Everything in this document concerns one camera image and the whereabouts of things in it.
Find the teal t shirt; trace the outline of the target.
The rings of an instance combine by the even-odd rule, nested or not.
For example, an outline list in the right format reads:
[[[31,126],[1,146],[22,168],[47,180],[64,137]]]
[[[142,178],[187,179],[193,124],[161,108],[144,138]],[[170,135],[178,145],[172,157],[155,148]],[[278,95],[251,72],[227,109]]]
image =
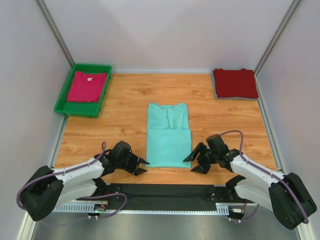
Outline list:
[[[184,162],[192,151],[188,105],[150,103],[147,109],[146,161],[151,168],[191,168]]]

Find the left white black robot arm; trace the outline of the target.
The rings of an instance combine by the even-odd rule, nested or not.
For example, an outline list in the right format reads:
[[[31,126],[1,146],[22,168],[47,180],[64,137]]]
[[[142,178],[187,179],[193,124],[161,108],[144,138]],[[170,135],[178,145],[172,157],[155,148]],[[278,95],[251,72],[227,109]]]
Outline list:
[[[119,141],[112,149],[106,142],[102,151],[93,158],[70,167],[40,167],[16,195],[17,206],[25,210],[33,221],[46,218],[55,207],[73,200],[106,201],[112,197],[103,177],[124,170],[134,176],[146,172],[140,164],[148,164],[132,152],[125,141]]]

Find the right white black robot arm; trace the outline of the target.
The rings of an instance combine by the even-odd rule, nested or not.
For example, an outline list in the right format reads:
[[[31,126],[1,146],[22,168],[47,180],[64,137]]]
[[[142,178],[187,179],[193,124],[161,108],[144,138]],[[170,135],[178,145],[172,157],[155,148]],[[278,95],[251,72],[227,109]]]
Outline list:
[[[192,172],[207,174],[211,165],[235,173],[225,184],[222,201],[249,201],[270,210],[287,229],[293,230],[300,224],[308,224],[309,217],[317,211],[317,205],[301,178],[290,172],[283,174],[271,170],[250,159],[238,149],[229,149],[220,134],[198,143],[184,161],[196,160]]]

